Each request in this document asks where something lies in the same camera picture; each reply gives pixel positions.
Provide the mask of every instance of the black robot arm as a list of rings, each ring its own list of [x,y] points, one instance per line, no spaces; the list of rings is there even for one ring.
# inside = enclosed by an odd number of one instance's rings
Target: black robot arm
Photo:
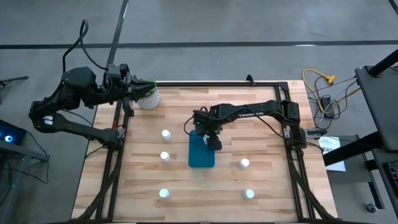
[[[29,118],[34,128],[43,133],[65,131],[88,139],[97,139],[107,146],[118,144],[118,138],[124,130],[117,130],[116,127],[96,129],[84,126],[68,121],[57,111],[76,109],[80,101],[92,109],[94,105],[112,104],[122,100],[124,112],[134,116],[130,101],[144,97],[155,88],[155,83],[131,76],[126,64],[108,66],[101,86],[95,80],[96,75],[88,67],[74,68],[62,74],[60,84],[50,97],[32,103]]]
[[[297,148],[306,148],[305,132],[300,128],[299,105],[288,100],[270,100],[241,106],[223,103],[210,107],[208,111],[194,110],[193,123],[199,136],[208,136],[209,149],[220,150],[222,145],[217,134],[222,130],[222,125],[238,118],[253,116],[271,116],[281,124],[289,126],[292,134],[290,143]]]

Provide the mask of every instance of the concrete floor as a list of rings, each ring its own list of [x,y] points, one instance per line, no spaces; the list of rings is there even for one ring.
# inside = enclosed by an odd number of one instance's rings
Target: concrete floor
[[[111,43],[123,0],[0,0],[1,44],[70,44],[82,19],[90,30],[85,43]],[[130,1],[120,43],[296,40],[394,40],[398,17],[388,0],[139,0]],[[190,49],[118,49],[114,62],[128,63],[132,73],[156,80],[299,80],[305,68],[336,75],[336,82],[354,76],[354,69],[371,65],[398,48],[396,45],[323,47],[226,47]],[[31,131],[51,154],[50,183],[25,178],[12,216],[13,223],[68,220],[72,212],[87,140],[67,133],[38,133],[27,117],[30,103],[49,96],[60,80],[64,49],[0,50],[0,79],[28,75],[2,93],[0,119]],[[109,49],[89,49],[105,65]],[[67,68],[89,66],[81,49],[67,57]],[[316,75],[308,74],[309,83]],[[328,88],[336,95],[348,83]],[[362,93],[349,98],[347,112],[334,121],[331,135],[367,135],[376,130]],[[95,111],[77,113],[93,120]],[[74,121],[79,118],[68,116]],[[26,144],[37,149],[29,139]],[[45,175],[45,169],[32,169]],[[331,183],[339,217],[347,221],[396,223],[378,173],[386,205],[374,214],[364,210],[373,202],[367,184]]]

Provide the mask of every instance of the wooden table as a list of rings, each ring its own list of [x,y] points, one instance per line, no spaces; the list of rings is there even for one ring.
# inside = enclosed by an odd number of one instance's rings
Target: wooden table
[[[300,105],[301,127],[313,128],[303,82],[288,83],[292,101]],[[133,106],[135,117],[130,119],[126,134],[115,222],[297,221],[283,140],[257,118],[238,119],[224,125],[220,134],[223,149],[216,152],[214,168],[188,166],[188,136],[182,128],[192,110],[219,103],[241,105],[274,100],[273,88],[160,87],[159,93],[162,101],[155,110]],[[114,106],[99,106],[95,127],[111,127],[113,116]],[[263,118],[280,132],[276,120]],[[193,128],[192,123],[187,125],[188,131]],[[171,132],[170,142],[162,139],[163,129]],[[99,146],[97,142],[90,143],[88,152]],[[171,162],[161,161],[162,151],[169,152]],[[98,193],[105,158],[106,150],[102,149],[85,161],[73,218],[82,214]],[[238,167],[243,158],[251,162],[245,170]],[[304,161],[311,190],[336,217],[321,152],[315,147],[306,148]],[[169,189],[169,199],[159,197],[162,188]],[[253,189],[254,199],[243,199],[244,189]],[[103,216],[108,211],[108,200],[106,197]]]

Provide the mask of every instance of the white mesh ball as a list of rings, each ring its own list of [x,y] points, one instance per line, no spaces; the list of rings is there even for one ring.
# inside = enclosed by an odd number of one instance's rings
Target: white mesh ball
[[[138,105],[144,110],[152,110],[157,107],[160,103],[160,94],[156,90],[153,94],[150,96],[145,96],[141,99],[138,100]]]

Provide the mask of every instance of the yellow cable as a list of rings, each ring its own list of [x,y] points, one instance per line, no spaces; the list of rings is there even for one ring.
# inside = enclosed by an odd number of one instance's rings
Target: yellow cable
[[[324,74],[322,74],[322,73],[320,73],[320,72],[318,72],[318,71],[316,71],[316,70],[314,70],[314,69],[311,69],[311,68],[305,69],[305,70],[302,72],[302,74],[301,74],[302,79],[303,79],[303,81],[304,81],[304,84],[311,90],[311,92],[313,93],[315,99],[317,99],[317,103],[318,103],[318,106],[319,106],[319,110],[320,110],[322,113],[331,113],[331,112],[333,112],[333,110],[336,108],[336,106],[337,106],[343,99],[345,99],[345,98],[347,98],[347,97],[353,95],[354,93],[356,93],[357,91],[359,91],[359,90],[361,89],[361,88],[359,87],[359,88],[353,90],[352,92],[348,93],[346,96],[344,96],[344,97],[342,97],[340,100],[338,100],[337,103],[331,108],[331,110],[329,110],[329,111],[324,111],[323,108],[322,108],[322,105],[321,105],[321,103],[320,103],[320,99],[319,99],[318,95],[315,93],[315,91],[311,88],[311,86],[310,86],[310,85],[307,83],[307,81],[305,80],[305,72],[315,72],[316,74],[318,74],[318,75],[322,76],[323,78],[325,78],[325,79],[327,80],[327,82],[329,83],[329,85],[332,85],[332,84],[333,84],[333,80],[335,79],[335,76],[334,76],[334,75],[332,75],[332,76],[324,75]]]

